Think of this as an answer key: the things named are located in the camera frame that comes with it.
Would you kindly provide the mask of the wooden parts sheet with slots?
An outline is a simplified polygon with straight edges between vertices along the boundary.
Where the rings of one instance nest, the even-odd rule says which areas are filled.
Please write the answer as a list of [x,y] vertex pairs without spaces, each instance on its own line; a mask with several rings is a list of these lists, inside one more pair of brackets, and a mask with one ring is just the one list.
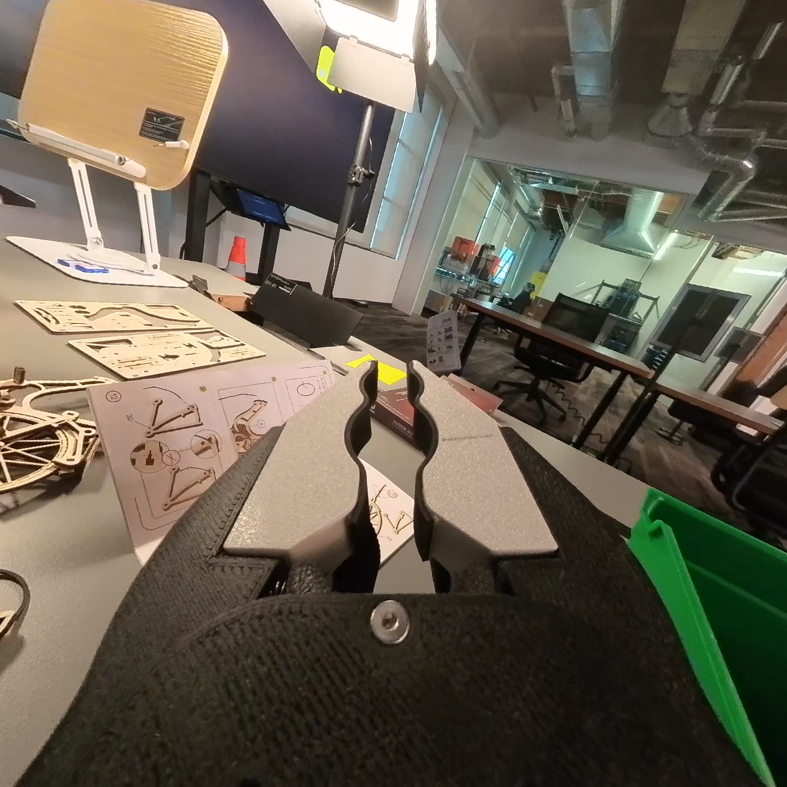
[[265,356],[264,351],[216,329],[113,335],[67,344],[125,381]]

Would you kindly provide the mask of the wooden book stand white base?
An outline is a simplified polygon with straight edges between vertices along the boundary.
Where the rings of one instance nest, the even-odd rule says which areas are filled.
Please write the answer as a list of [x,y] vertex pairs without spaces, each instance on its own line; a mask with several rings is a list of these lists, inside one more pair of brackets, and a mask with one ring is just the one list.
[[[16,119],[7,121],[67,160],[85,241],[6,240],[76,280],[187,287],[161,267],[152,191],[170,191],[190,173],[227,58],[226,35],[209,14],[159,2],[49,2]],[[88,168],[133,184],[143,259],[105,244]],[[79,273],[58,258],[110,273]]]

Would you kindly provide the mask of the neon yellow object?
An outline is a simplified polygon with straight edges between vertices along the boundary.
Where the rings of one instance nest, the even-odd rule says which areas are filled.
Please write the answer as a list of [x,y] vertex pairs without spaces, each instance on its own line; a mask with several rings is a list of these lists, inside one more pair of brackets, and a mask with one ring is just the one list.
[[316,77],[329,91],[342,93],[342,89],[329,81],[330,70],[334,62],[335,52],[329,45],[322,45],[316,66]]

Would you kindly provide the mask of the assembly instruction booklet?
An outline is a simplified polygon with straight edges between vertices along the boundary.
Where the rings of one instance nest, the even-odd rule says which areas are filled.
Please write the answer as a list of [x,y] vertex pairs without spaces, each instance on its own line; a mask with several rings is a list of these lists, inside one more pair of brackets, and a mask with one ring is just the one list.
[[139,562],[238,458],[336,381],[326,360],[278,367],[250,360],[91,390]]

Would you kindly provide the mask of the wooden parts sheet curved cutout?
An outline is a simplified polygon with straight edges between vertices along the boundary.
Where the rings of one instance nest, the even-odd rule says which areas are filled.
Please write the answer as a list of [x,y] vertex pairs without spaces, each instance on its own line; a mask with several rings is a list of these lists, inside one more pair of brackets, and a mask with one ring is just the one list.
[[52,334],[89,335],[212,328],[210,323],[172,304],[16,300],[15,306]]

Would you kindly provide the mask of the shelf with orange machines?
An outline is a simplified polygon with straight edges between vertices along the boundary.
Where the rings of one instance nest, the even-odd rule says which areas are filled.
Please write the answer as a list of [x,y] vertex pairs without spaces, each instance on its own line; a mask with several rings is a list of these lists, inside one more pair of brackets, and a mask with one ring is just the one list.
[[507,260],[494,245],[455,237],[437,264],[434,287],[439,294],[494,301],[507,276]]

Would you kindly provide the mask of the yellow sticky note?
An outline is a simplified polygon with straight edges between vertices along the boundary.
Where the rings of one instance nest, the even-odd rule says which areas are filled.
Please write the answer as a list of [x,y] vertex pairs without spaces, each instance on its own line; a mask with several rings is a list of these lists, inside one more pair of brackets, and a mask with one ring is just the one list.
[[401,380],[405,380],[407,376],[407,372],[395,368],[394,366],[388,365],[381,360],[375,358],[373,355],[367,353],[366,355],[351,359],[345,362],[345,366],[347,368],[359,368],[366,363],[370,363],[375,361],[377,363],[377,374],[378,374],[378,381],[382,382],[387,386],[393,386],[394,384],[398,383]]

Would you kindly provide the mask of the black mesh office chair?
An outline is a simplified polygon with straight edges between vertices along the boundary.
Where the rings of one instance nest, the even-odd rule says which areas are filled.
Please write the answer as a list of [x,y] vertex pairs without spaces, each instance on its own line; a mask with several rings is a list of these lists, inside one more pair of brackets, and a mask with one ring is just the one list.
[[777,371],[760,394],[777,408],[781,427],[762,441],[739,440],[713,467],[711,479],[726,504],[752,535],[785,550],[786,543],[786,370]]

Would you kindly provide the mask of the studio light panel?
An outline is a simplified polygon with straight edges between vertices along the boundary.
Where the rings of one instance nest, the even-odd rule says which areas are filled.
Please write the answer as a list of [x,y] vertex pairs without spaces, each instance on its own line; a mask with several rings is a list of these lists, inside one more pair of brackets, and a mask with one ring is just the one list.
[[423,107],[438,48],[435,1],[266,1],[316,73],[322,45],[335,52],[329,81],[403,113]]

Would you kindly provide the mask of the large dark blue screen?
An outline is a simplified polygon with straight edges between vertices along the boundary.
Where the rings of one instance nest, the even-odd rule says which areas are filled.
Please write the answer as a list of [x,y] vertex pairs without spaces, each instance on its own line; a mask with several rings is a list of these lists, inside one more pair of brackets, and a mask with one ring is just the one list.
[[228,44],[196,166],[337,223],[362,99],[322,84],[264,2],[168,4],[211,15]]

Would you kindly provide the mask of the wooden bicycle model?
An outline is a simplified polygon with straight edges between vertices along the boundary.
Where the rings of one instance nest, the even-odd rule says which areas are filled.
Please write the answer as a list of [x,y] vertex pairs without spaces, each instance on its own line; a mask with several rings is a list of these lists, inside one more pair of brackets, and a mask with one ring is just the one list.
[[75,409],[41,408],[45,398],[71,398],[110,379],[32,379],[16,366],[1,383],[1,493],[54,478],[80,480],[99,450],[98,428]]

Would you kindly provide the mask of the green storage bin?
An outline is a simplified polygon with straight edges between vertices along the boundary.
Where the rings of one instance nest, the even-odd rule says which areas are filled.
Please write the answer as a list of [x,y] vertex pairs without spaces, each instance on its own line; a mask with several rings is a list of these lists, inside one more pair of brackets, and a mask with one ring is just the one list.
[[786,556],[657,489],[628,538],[704,695],[764,785],[786,785]]

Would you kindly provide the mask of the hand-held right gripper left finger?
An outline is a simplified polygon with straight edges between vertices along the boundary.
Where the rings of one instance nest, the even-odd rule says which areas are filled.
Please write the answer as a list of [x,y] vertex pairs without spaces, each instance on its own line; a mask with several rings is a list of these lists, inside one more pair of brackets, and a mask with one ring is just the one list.
[[226,553],[379,560],[359,460],[377,390],[378,363],[367,360],[287,420],[223,543]]

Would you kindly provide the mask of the small tablet on black stand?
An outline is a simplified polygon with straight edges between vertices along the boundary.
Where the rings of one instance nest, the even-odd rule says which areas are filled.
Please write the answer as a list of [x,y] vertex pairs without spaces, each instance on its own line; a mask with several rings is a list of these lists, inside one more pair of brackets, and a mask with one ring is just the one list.
[[245,273],[248,282],[261,282],[274,269],[281,232],[291,229],[285,215],[287,207],[282,202],[217,178],[211,178],[210,192],[221,203],[222,210],[208,224],[232,216],[239,221],[257,223],[262,228],[257,267]]

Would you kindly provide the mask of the brown clipboard with clip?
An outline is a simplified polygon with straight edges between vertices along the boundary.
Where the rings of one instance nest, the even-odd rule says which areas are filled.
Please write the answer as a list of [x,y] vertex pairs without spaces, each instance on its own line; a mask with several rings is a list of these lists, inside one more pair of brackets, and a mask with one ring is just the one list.
[[252,299],[258,289],[231,276],[206,279],[192,274],[188,284],[204,298],[234,313],[250,312]]

